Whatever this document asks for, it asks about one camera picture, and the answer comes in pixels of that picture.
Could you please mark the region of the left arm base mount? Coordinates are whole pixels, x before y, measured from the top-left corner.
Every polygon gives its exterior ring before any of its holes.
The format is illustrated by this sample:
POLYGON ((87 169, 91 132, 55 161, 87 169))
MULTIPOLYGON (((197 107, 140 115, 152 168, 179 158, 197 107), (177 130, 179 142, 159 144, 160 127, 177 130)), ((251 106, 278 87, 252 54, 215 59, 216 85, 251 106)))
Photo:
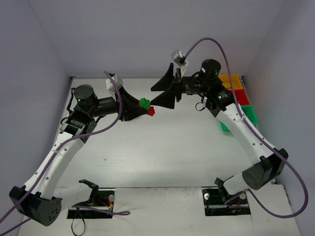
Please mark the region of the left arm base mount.
MULTIPOLYGON (((98 196, 95 202, 90 205, 90 207, 105 210, 105 211, 113 211, 114 207, 114 199, 115 198, 115 190, 114 189, 99 189, 98 196)), ((113 216, 105 213, 101 213, 99 211, 71 207, 66 212, 67 219, 112 219, 113 216)))

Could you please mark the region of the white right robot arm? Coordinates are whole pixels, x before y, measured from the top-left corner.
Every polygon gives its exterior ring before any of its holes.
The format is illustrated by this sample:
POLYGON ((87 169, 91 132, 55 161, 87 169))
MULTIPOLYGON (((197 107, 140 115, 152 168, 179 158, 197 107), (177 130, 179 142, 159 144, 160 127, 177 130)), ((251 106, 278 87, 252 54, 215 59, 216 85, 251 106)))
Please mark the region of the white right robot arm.
POLYGON ((252 164, 227 180, 215 180, 224 198, 249 188, 258 190, 282 172, 284 162, 275 155, 277 149, 271 144, 264 145, 261 134, 253 134, 256 127, 243 112, 238 111, 240 106, 236 104, 232 92, 222 84, 218 61, 204 60, 201 69, 190 77, 182 76, 179 69, 176 73, 173 70, 171 63, 166 74, 151 87, 151 91, 161 93, 151 104, 174 109, 182 94, 199 95, 205 108, 233 134, 252 164))

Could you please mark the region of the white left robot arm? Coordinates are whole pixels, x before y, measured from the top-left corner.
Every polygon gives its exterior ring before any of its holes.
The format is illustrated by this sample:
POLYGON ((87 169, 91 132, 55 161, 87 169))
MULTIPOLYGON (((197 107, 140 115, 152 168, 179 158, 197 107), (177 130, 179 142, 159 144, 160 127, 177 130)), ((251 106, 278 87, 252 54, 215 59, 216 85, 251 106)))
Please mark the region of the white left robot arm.
POLYGON ((114 96, 101 99, 90 85, 72 88, 70 94, 70 100, 75 99, 77 104, 74 108, 68 104, 69 115, 62 119, 60 133, 49 154, 22 187, 14 186, 9 193, 21 214, 43 226, 50 226, 64 209, 78 204, 91 207, 97 203, 98 185, 89 180, 82 179, 67 190, 57 190, 56 187, 99 120, 114 113, 118 114, 116 121, 154 114, 149 100, 134 98, 122 86, 114 96))

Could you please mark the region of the green red flower lego stack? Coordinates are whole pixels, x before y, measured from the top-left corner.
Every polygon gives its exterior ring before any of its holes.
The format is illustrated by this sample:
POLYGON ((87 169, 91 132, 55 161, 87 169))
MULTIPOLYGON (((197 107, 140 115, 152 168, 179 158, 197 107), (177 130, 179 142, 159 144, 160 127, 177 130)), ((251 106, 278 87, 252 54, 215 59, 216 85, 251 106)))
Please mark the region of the green red flower lego stack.
POLYGON ((138 106, 145 109, 149 116, 153 116, 155 114, 154 107, 151 106, 150 101, 146 98, 141 98, 138 101, 138 106))

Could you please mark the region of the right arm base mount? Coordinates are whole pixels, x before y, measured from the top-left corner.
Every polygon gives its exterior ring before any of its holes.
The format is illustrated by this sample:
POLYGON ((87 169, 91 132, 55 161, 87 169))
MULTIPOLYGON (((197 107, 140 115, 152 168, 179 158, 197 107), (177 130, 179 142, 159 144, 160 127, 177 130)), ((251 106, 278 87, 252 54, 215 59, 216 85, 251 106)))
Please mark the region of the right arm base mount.
POLYGON ((227 204, 219 194, 218 188, 203 188, 202 197, 206 217, 250 215, 248 199, 245 193, 227 204))

